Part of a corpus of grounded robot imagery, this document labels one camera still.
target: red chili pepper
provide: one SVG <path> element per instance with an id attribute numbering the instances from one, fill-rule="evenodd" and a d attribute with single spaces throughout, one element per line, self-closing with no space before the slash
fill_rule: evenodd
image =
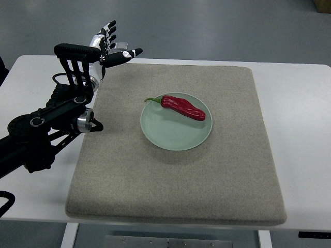
<path id="1" fill-rule="evenodd" d="M 189 101 L 183 98 L 177 98 L 173 96 L 163 96 L 161 99 L 158 98 L 147 98 L 145 102 L 148 100 L 155 101 L 160 103 L 162 107 L 167 109 L 175 110 L 176 112 L 185 115 L 194 120 L 205 120 L 206 114 L 200 109 L 194 107 Z"/>

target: robotic hand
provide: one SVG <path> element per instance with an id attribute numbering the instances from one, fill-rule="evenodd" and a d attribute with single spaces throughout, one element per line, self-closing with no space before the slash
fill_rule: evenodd
<path id="1" fill-rule="evenodd" d="M 116 47 L 116 45 L 120 45 L 121 43 L 125 42 L 119 42 L 119 43 L 112 43 L 116 39 L 116 35 L 113 33 L 116 31 L 116 21 L 112 21 L 108 23 L 106 26 L 104 26 L 100 32 L 95 35 L 90 43 L 90 47 L 98 48 L 101 51 L 101 59 L 100 59 L 100 65 L 101 65 L 101 72 L 99 71 L 99 75 L 104 78 L 104 75 L 106 73 L 106 68 L 117 66 L 124 64 L 134 57 L 138 56 L 143 52 L 141 48 L 137 48 L 134 50 L 126 51 L 127 44 L 122 47 L 121 52 L 117 53 L 111 53 L 111 50 Z M 90 68 L 90 72 L 93 74 L 93 71 L 98 71 L 98 69 Z"/>
<path id="2" fill-rule="evenodd" d="M 45 108 L 22 115 L 8 125 L 9 135 L 0 139 L 0 178 L 24 165 L 30 173 L 50 168 L 55 155 L 80 133 L 102 131 L 93 110 L 86 108 L 105 75 L 105 68 L 130 61 L 142 49 L 111 53 L 115 47 L 115 21 L 95 35 L 90 46 L 62 43 L 54 47 L 65 73 L 53 76 L 56 88 Z M 66 75 L 69 84 L 55 78 Z M 53 129 L 57 132 L 48 134 Z M 51 141 L 67 137 L 56 146 Z"/>

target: green pepper stem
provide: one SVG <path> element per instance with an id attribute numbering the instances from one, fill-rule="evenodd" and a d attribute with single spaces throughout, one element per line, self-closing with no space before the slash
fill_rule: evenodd
<path id="1" fill-rule="evenodd" d="M 162 99 L 158 99 L 158 98 L 146 98 L 146 99 L 145 99 L 145 102 L 147 102 L 148 100 L 155 101 L 155 102 L 161 104 L 161 100 L 162 100 Z"/>

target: white table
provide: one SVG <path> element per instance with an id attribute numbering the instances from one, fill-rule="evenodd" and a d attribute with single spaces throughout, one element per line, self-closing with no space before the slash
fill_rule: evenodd
<path id="1" fill-rule="evenodd" d="M 331 194 L 328 192 L 331 188 L 330 67 L 138 58 L 131 62 L 230 65 L 252 70 L 288 219 L 284 224 L 272 227 L 215 228 L 331 231 Z M 16 61 L 0 88 L 1 138 L 8 135 L 6 127 L 12 119 L 45 107 L 55 88 L 52 75 L 59 72 L 64 70 L 55 56 L 24 55 Z M 61 151 L 50 170 L 29 174 L 21 166 L 0 179 L 0 190 L 16 196 L 14 206 L 2 219 L 95 223 L 75 220 L 65 214 L 82 140 L 83 135 L 80 135 Z"/>

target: gray floor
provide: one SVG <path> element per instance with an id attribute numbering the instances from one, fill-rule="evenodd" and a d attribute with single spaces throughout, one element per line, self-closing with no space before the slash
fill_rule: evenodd
<path id="1" fill-rule="evenodd" d="M 116 41 L 129 42 L 130 49 L 142 48 L 141 58 L 331 66 L 331 14 L 317 13 L 312 0 L 103 0 L 93 4 L 1 0 L 0 56 L 10 69 L 24 54 L 53 55 L 58 43 L 88 45 L 111 20 L 117 21 Z M 59 247 L 59 234 L 64 231 L 59 223 L 0 224 L 7 236 L 0 239 L 1 247 Z M 78 245 L 83 238 L 93 239 L 100 232 L 86 227 L 89 236 L 81 235 L 83 228 L 76 247 L 83 247 Z M 300 242 L 306 242 L 296 240 L 290 232 L 273 234 L 276 247 L 303 247 Z"/>

